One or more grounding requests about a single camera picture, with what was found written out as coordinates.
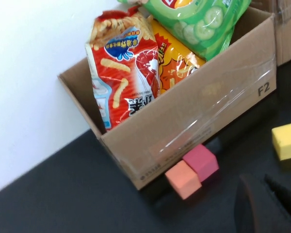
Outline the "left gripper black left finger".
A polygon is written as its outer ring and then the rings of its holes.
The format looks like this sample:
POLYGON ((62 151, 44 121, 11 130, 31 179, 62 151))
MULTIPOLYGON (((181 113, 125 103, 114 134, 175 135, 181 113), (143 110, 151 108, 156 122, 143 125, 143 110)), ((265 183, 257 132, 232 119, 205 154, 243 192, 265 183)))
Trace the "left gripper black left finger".
POLYGON ((238 233, 291 233, 291 215, 265 180, 251 174, 239 177, 234 221, 238 233))

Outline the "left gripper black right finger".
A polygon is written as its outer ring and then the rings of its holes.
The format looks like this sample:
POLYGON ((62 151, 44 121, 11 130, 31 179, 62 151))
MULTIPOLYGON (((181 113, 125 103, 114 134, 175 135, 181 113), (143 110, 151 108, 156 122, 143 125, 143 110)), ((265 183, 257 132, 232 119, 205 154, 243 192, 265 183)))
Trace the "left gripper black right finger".
POLYGON ((291 215, 291 183, 269 174, 264 176, 264 180, 286 211, 291 215))

